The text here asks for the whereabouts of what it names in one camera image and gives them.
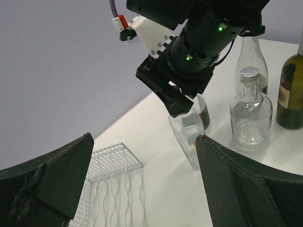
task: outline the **clear glass bottle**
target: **clear glass bottle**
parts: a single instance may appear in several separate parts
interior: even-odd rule
[[[188,113],[175,118],[169,116],[169,124],[192,168],[199,170],[195,141],[199,135],[205,135],[205,131],[196,108],[193,106]]]
[[[206,101],[203,94],[197,94],[197,96],[193,100],[194,107],[197,110],[199,117],[204,126],[204,130],[206,134],[210,131],[210,117],[207,109]]]
[[[258,90],[267,95],[268,69],[262,54],[258,37],[243,37],[241,54],[237,62],[235,71],[236,94],[242,92],[241,70],[245,67],[253,66],[259,69]]]
[[[244,151],[259,150],[269,143],[273,106],[270,99],[258,91],[258,78],[257,68],[242,69],[242,92],[230,106],[233,139]]]

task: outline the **silver bottle cap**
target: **silver bottle cap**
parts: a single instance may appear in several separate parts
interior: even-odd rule
[[[241,83],[254,82],[259,78],[259,70],[256,67],[246,67],[241,70]]]

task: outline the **white table surface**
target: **white table surface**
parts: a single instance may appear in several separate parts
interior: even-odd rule
[[[241,51],[240,38],[237,38],[227,59],[215,69],[204,93],[211,117],[209,136],[265,165],[303,175],[303,130],[285,130],[275,121],[281,68],[297,52],[298,45],[267,40],[260,40],[260,45],[268,65],[268,96],[274,106],[270,145],[258,153],[245,153],[237,150],[232,142],[229,104],[235,96],[234,70]],[[145,165],[147,226],[212,226],[201,173],[192,170],[186,160],[170,129],[168,113],[155,94],[148,96],[100,135],[95,140],[94,150],[119,142],[123,142]],[[138,175],[133,176],[132,183],[136,184],[138,179]],[[134,202],[133,222],[134,226],[140,226],[142,214],[136,206],[139,205]]]

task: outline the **wine bottle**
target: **wine bottle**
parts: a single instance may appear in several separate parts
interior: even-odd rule
[[[268,69],[262,54],[258,37],[243,37],[242,49],[235,71],[236,94],[242,92],[241,71],[245,67],[256,67],[259,70],[258,90],[267,95]]]
[[[282,68],[276,120],[286,129],[303,127],[303,32],[298,53]]]

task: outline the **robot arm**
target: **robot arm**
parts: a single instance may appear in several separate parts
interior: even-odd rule
[[[120,39],[138,35],[149,51],[136,77],[164,103],[169,114],[187,113],[197,93],[210,81],[220,52],[240,36],[261,35],[261,11],[269,0],[127,0],[139,13],[120,32]],[[179,36],[169,29],[187,22]],[[172,87],[172,82],[180,91]]]

